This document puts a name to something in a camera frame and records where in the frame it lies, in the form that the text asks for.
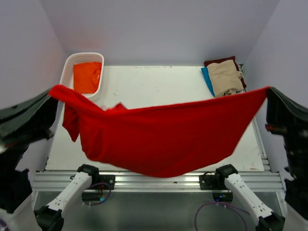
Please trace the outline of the red t shirt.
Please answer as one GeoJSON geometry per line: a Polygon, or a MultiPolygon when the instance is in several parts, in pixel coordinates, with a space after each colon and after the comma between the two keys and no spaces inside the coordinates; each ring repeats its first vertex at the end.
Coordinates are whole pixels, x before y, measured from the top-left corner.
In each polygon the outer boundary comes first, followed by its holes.
{"type": "Polygon", "coordinates": [[[229,158],[267,97],[268,87],[210,100],[104,110],[63,85],[63,127],[91,161],[171,178],[229,158]]]}

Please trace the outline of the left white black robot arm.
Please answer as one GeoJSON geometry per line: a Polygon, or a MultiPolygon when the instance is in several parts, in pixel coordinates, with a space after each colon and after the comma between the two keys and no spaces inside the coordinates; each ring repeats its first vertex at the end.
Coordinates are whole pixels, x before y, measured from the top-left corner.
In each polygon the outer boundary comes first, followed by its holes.
{"type": "Polygon", "coordinates": [[[35,211],[28,169],[16,167],[30,144],[53,137],[50,130],[58,100],[48,91],[0,111],[0,229],[60,231],[68,208],[87,188],[99,186],[96,167],[82,165],[69,185],[50,203],[35,211]]]}

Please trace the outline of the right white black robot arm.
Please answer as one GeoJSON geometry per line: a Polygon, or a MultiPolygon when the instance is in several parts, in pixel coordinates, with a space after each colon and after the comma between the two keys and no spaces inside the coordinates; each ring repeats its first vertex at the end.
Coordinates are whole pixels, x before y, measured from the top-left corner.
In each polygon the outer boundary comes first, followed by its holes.
{"type": "Polygon", "coordinates": [[[242,201],[257,231],[306,231],[308,229],[308,109],[291,100],[277,88],[267,91],[265,128],[284,140],[292,180],[285,179],[286,217],[265,205],[242,180],[233,165],[216,169],[214,183],[229,189],[242,201]]]}

